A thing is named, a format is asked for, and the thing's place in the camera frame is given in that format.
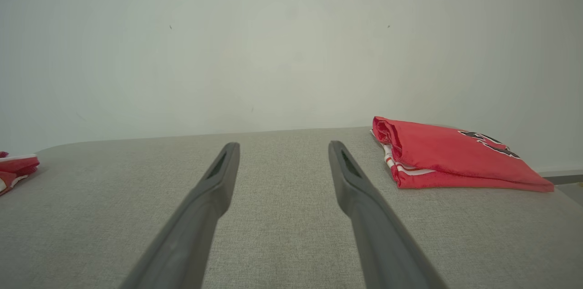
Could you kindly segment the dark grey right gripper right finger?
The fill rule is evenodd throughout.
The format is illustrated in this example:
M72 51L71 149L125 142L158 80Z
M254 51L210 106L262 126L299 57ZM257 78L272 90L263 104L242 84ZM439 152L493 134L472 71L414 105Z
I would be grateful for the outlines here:
M328 146L337 202L350 218L368 289L445 289L446 283L340 141Z

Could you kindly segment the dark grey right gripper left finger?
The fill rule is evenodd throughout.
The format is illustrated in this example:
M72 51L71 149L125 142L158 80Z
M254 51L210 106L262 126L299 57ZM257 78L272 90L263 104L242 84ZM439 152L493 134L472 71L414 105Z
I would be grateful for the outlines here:
M217 221L229 209L240 163L240 145L221 149L152 241L123 289L200 289Z

